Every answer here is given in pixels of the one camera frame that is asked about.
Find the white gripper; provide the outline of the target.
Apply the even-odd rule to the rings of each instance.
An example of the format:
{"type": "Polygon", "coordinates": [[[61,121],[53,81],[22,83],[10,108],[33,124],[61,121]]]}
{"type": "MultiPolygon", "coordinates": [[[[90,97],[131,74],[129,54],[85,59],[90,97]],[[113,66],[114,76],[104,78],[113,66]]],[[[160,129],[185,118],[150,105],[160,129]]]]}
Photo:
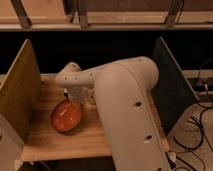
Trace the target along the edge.
{"type": "Polygon", "coordinates": [[[64,92],[67,97],[76,103],[89,103],[94,104],[94,91],[85,86],[72,86],[71,88],[65,88],[64,92]]]}

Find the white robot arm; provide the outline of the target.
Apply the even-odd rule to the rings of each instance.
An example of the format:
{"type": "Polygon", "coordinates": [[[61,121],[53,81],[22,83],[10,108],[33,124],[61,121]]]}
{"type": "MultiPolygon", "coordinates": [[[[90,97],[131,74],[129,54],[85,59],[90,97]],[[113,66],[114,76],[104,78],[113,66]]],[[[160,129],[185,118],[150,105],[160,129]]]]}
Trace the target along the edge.
{"type": "Polygon", "coordinates": [[[171,171],[149,105],[159,71],[147,57],[117,60],[87,70],[67,64],[59,86],[92,86],[116,171],[171,171]]]}

